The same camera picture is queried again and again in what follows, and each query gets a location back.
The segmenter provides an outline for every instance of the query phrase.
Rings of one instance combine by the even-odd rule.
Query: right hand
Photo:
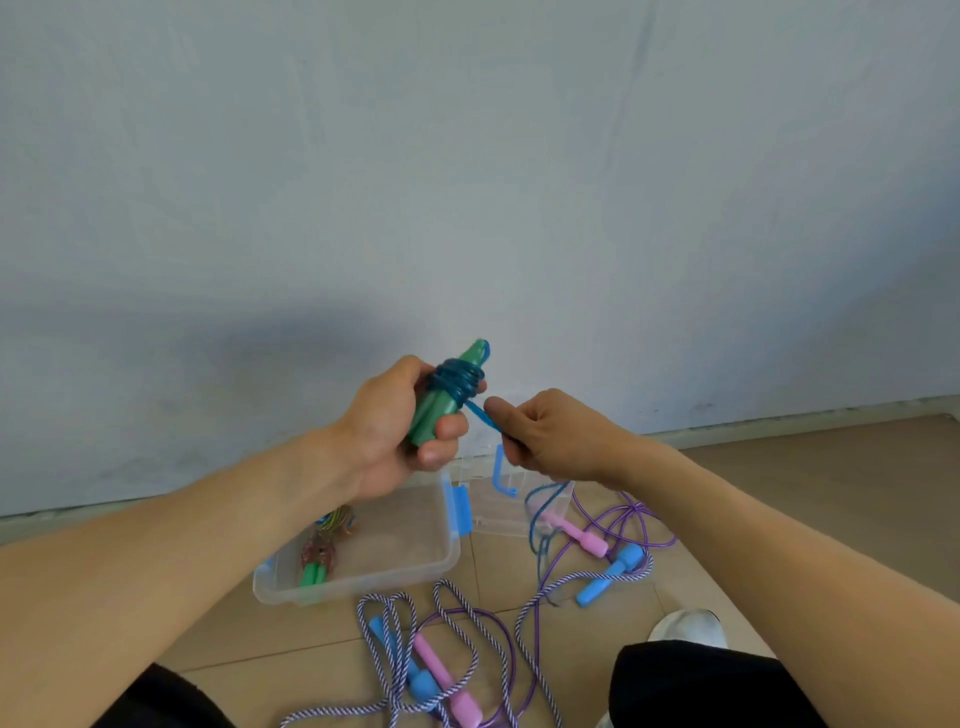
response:
[[[540,392],[519,407],[490,397],[484,409],[503,432],[511,464],[557,482],[609,483],[618,453],[636,437],[559,389]]]

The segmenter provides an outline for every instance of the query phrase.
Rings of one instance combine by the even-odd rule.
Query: green jump rope handle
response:
[[[479,367],[484,363],[484,357],[488,350],[487,346],[486,339],[477,339],[469,349],[461,354],[460,358]],[[444,415],[452,415],[458,409],[460,407],[457,406],[457,401],[444,390],[435,389],[427,392],[417,402],[414,421],[410,424],[407,438],[418,448],[423,443],[436,440],[437,421]]]

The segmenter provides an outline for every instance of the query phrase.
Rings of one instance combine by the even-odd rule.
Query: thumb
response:
[[[500,430],[521,443],[533,435],[534,421],[524,415],[506,400],[489,397],[483,405],[484,411]]]

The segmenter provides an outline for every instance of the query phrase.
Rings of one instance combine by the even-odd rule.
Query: jump rope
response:
[[[429,426],[429,434],[432,436],[432,429],[436,419],[439,419],[443,414],[451,414],[452,412],[456,412],[463,406],[466,406],[471,412],[476,414],[482,422],[499,431],[499,428],[490,420],[487,414],[480,409],[480,407],[470,401],[472,398],[476,397],[477,388],[484,378],[484,372],[483,369],[481,369],[481,365],[485,363],[489,357],[490,345],[485,340],[479,339],[473,345],[473,347],[464,353],[461,358],[447,359],[443,364],[437,367],[437,370],[433,372],[427,379],[427,394],[418,404],[417,414],[414,415],[414,421],[411,425],[411,442],[417,446],[422,444],[422,442],[418,443],[417,440],[423,435],[424,424]],[[436,414],[436,418],[430,419],[433,414]],[[461,724],[451,716],[450,708],[444,704],[444,701],[450,700],[450,698],[457,700],[458,697],[462,698],[465,695],[461,691],[464,689],[470,678],[473,676],[473,673],[476,671],[480,658],[476,647],[470,640],[470,637],[468,637],[463,629],[461,629],[461,627],[453,620],[453,616],[455,615],[467,615],[469,620],[474,624],[480,634],[483,635],[484,639],[493,645],[493,648],[496,650],[496,653],[500,658],[500,706],[493,716],[483,720],[482,722],[479,722],[479,728],[504,728],[505,726],[509,726],[510,728],[519,728],[517,721],[519,717],[522,716],[527,710],[527,708],[529,708],[530,703],[533,701],[534,694],[537,691],[537,685],[540,686],[540,689],[546,698],[547,704],[550,706],[550,711],[553,714],[554,724],[557,726],[557,728],[563,728],[564,722],[560,715],[560,710],[557,707],[557,702],[554,699],[553,693],[550,691],[550,687],[547,684],[542,671],[540,670],[540,603],[546,599],[554,606],[559,606],[550,599],[550,595],[556,590],[560,589],[560,587],[563,585],[569,584],[570,582],[578,579],[602,579],[606,581],[618,582],[640,581],[641,579],[649,576],[653,570],[654,560],[650,549],[667,548],[677,543],[676,536],[672,537],[666,542],[658,543],[650,541],[647,534],[647,524],[645,519],[646,517],[655,519],[657,516],[652,513],[650,509],[648,509],[643,503],[633,500],[627,494],[620,493],[620,496],[624,501],[622,504],[615,505],[614,507],[607,509],[602,514],[594,518],[584,508],[583,504],[577,498],[576,492],[574,491],[572,494],[573,503],[577,510],[580,511],[580,513],[588,522],[588,525],[584,530],[586,532],[595,530],[601,536],[601,538],[607,542],[609,548],[605,558],[608,562],[612,564],[614,561],[614,552],[630,544],[643,548],[643,558],[636,565],[635,569],[625,570],[623,573],[618,575],[598,573],[595,571],[575,571],[574,573],[562,576],[556,581],[548,584],[547,582],[550,579],[551,574],[560,563],[560,560],[563,558],[564,554],[566,554],[566,552],[578,542],[574,538],[568,537],[567,543],[564,544],[564,546],[558,551],[553,560],[549,561],[548,554],[553,539],[558,533],[562,533],[562,531],[559,528],[554,529],[551,533],[540,537],[540,540],[537,541],[538,532],[536,526],[543,514],[546,513],[547,509],[550,507],[551,503],[553,503],[556,498],[564,493],[569,486],[569,481],[540,486],[539,488],[531,491],[524,500],[524,505],[528,509],[527,512],[529,513],[531,499],[540,494],[549,493],[549,496],[546,497],[543,504],[537,508],[536,513],[533,515],[528,533],[530,550],[533,551],[533,553],[537,556],[537,593],[534,594],[533,597],[531,597],[530,600],[528,600],[520,609],[520,612],[516,617],[516,623],[514,624],[514,642],[516,642],[516,649],[519,650],[520,655],[530,667],[530,671],[533,674],[533,678],[530,681],[530,687],[528,688],[523,699],[520,701],[518,707],[514,708],[511,705],[511,694],[513,693],[514,686],[516,685],[517,659],[516,649],[514,649],[514,644],[510,640],[509,628],[493,612],[485,609],[477,609],[471,606],[460,593],[460,590],[457,589],[457,587],[448,579],[440,579],[433,586],[433,602],[437,611],[425,619],[423,623],[420,623],[417,620],[417,608],[414,605],[413,598],[405,592],[398,592],[397,594],[390,596],[370,594],[363,596],[357,604],[357,620],[360,623],[360,629],[363,634],[364,642],[367,643],[367,648],[370,650],[373,659],[373,666],[376,670],[377,680],[380,683],[380,688],[382,689],[384,695],[382,698],[368,705],[319,706],[316,708],[307,708],[301,711],[295,711],[280,722],[280,728],[286,728],[286,726],[290,725],[291,723],[306,718],[326,716],[367,716],[373,713],[381,712],[386,712],[389,714],[389,720],[387,723],[389,728],[396,728],[396,724],[401,715],[419,713],[432,714],[433,717],[436,718],[444,728],[450,728],[450,726],[461,726]],[[604,525],[603,523],[607,519],[611,520],[607,525]],[[640,533],[642,534],[642,538],[640,540],[630,539],[624,535],[628,524],[633,521],[636,521],[639,524]],[[453,597],[460,605],[459,607],[448,609],[443,606],[441,603],[441,593],[444,590],[453,594]],[[377,646],[377,642],[374,640],[374,632],[366,615],[366,607],[371,603],[381,604],[383,608],[383,635],[381,635],[381,638],[383,639],[384,647],[382,650]],[[401,630],[400,627],[400,613],[397,609],[397,605],[401,603],[406,605],[407,611],[410,613],[410,627],[405,641],[397,638],[397,636],[402,637],[403,635],[403,630]],[[532,653],[520,636],[523,622],[531,612],[533,612],[534,616]],[[460,640],[467,646],[471,656],[470,665],[464,676],[455,684],[452,684],[445,690],[438,692],[428,700],[409,702],[404,699],[404,693],[407,690],[406,685],[408,678],[413,674],[411,670],[411,664],[414,654],[414,641],[417,635],[420,633],[420,630],[437,621],[438,619],[441,619],[443,622],[445,622],[446,625],[453,630],[457,637],[460,638]],[[509,654],[508,651],[504,649],[500,640],[498,640],[494,634],[491,633],[490,629],[488,629],[487,625],[484,624],[483,619],[487,619],[492,622],[494,632],[503,634]],[[384,654],[387,658],[388,669],[384,669],[381,651],[382,654]]]

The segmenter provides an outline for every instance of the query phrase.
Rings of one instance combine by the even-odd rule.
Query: white wall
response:
[[[0,0],[0,513],[405,352],[641,431],[960,391],[960,6]]]

